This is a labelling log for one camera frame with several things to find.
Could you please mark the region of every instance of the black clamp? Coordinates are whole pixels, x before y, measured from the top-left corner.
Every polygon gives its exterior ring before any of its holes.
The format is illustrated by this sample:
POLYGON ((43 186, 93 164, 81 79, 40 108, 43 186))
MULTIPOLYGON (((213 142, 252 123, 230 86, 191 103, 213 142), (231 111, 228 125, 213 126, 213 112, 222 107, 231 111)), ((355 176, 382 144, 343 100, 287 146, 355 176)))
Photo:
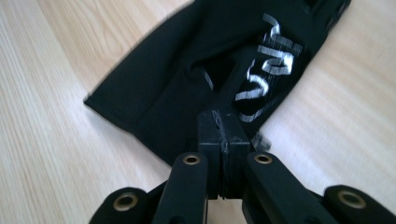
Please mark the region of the black clamp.
POLYGON ((347 186, 310 192, 273 154, 254 151, 232 114, 199 118, 199 152, 177 157, 167 182, 149 193, 110 194, 91 224, 206 223, 207 200, 241 199, 247 223, 396 223, 367 194, 347 186))

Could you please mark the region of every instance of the black cloth bag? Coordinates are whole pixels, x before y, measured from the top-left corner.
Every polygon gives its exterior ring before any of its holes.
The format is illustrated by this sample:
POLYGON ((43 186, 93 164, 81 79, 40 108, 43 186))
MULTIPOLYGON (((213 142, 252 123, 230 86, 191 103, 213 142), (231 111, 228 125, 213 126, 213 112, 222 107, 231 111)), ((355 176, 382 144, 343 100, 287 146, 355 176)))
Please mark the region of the black cloth bag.
POLYGON ((287 96, 346 0, 196 0, 148 35, 85 104, 169 164, 197 115, 235 113, 252 137, 287 96))

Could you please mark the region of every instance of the light wood surface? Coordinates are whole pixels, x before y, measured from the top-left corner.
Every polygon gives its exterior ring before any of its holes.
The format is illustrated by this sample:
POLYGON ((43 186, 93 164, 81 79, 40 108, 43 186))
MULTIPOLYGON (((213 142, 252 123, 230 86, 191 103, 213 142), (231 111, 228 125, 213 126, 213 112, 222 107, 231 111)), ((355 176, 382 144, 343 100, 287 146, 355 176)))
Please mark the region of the light wood surface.
MULTIPOLYGON (((0 1, 0 223, 88 223, 116 189, 170 167, 83 105, 144 35, 187 0, 0 1)), ((345 184, 396 213, 396 1, 354 0, 263 125, 308 188, 345 184)), ((240 202, 209 223, 244 223, 240 202)))

